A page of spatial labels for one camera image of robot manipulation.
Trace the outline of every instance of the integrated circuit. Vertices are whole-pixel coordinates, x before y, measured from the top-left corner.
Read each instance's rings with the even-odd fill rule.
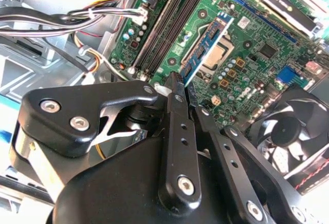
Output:
[[[266,59],[271,59],[276,54],[276,52],[277,50],[267,43],[265,43],[258,51],[258,53],[260,53]]]
[[[227,80],[222,79],[222,80],[220,81],[220,86],[226,88],[228,85],[229,85],[229,82],[228,82]]]

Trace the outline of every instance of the green circuit board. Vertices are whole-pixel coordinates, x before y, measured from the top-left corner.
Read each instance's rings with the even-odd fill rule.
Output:
[[[304,14],[314,15],[298,0],[289,1]],[[159,0],[154,13],[159,13],[165,3],[165,0]],[[275,30],[272,25],[234,1],[201,0],[178,38],[172,42],[167,56],[150,79],[151,84],[163,84],[170,72],[180,72],[182,60],[193,49],[207,29],[207,25],[216,18],[219,12],[226,12],[234,18],[227,30],[227,35],[225,35],[234,49],[229,55],[226,55],[226,59],[221,62],[210,79],[206,81],[198,74],[193,79],[199,103],[211,110],[218,126],[231,125],[237,121],[240,123],[252,121],[255,111],[264,108],[264,102],[268,100],[266,86],[271,84],[278,92],[287,87],[276,81],[278,73],[286,66],[290,66],[299,73],[300,79],[295,82],[301,87],[305,87],[310,80],[317,82],[325,75],[326,71],[323,71],[320,76],[315,77],[300,63],[318,56],[315,45],[298,33],[290,33],[290,38],[288,38],[287,35]],[[115,62],[123,63],[128,67],[137,56],[155,21],[156,16],[149,17],[148,29],[136,48],[131,47],[131,43],[136,41],[136,37],[140,37],[138,34],[132,35],[129,40],[120,38],[110,59],[115,59]],[[140,27],[128,21],[122,29],[122,34],[127,34],[129,29],[138,31]],[[271,57],[261,54],[262,49],[267,45],[272,49]],[[232,77],[227,75],[228,69],[235,72]],[[243,95],[246,88],[251,89],[249,94],[254,89],[258,88],[258,91],[251,95]],[[220,105],[211,104],[214,96],[220,98]]]

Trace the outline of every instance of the chip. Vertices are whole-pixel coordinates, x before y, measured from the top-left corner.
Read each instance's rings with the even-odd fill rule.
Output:
[[[259,50],[259,53],[267,59],[272,58],[276,54],[277,50],[272,46],[265,43],[263,47]]]
[[[239,67],[243,67],[246,64],[246,62],[244,60],[242,60],[242,58],[238,57],[238,58],[236,58],[236,64]]]
[[[227,75],[234,78],[236,75],[236,71],[234,71],[233,69],[230,69],[229,72],[227,73]]]
[[[227,80],[225,80],[225,79],[222,79],[222,80],[220,81],[220,86],[222,86],[222,87],[227,87],[228,84],[229,84],[229,82],[228,82]]]
[[[132,41],[132,43],[130,43],[130,46],[132,48],[137,48],[138,47],[138,43],[136,41]]]

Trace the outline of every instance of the screw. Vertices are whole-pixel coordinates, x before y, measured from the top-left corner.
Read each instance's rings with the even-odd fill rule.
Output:
[[[175,98],[178,102],[183,102],[183,98],[180,97],[179,95],[175,95]]]
[[[187,177],[180,177],[178,179],[178,187],[185,195],[191,196],[194,193],[194,185]]]
[[[230,132],[232,133],[233,136],[237,137],[237,132],[233,129],[230,129]]]
[[[298,209],[295,206],[293,206],[291,209],[293,211],[294,216],[297,218],[298,221],[300,221],[301,223],[306,222],[306,217],[300,209]]]
[[[205,116],[209,116],[209,112],[206,109],[201,109],[202,113],[204,113]]]
[[[149,94],[152,94],[152,93],[153,93],[152,89],[149,88],[148,86],[144,86],[144,90],[145,90],[147,93],[149,93]]]
[[[112,59],[110,60],[110,62],[111,62],[111,64],[116,64],[116,63],[117,63],[117,59],[116,59],[116,58],[112,58]]]
[[[61,109],[59,103],[53,100],[42,101],[40,107],[43,111],[52,114],[57,113]]]
[[[248,209],[249,213],[253,216],[253,218],[255,218],[258,221],[263,220],[262,211],[252,201],[247,202],[247,209]]]
[[[70,120],[70,125],[75,129],[81,132],[89,129],[89,122],[80,116],[74,117]]]

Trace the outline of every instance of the cooling fan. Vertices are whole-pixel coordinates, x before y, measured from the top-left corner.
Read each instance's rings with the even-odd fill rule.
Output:
[[[282,175],[292,175],[302,163],[319,159],[325,152],[328,130],[329,110],[315,96],[294,86],[255,121],[248,135],[274,168]]]

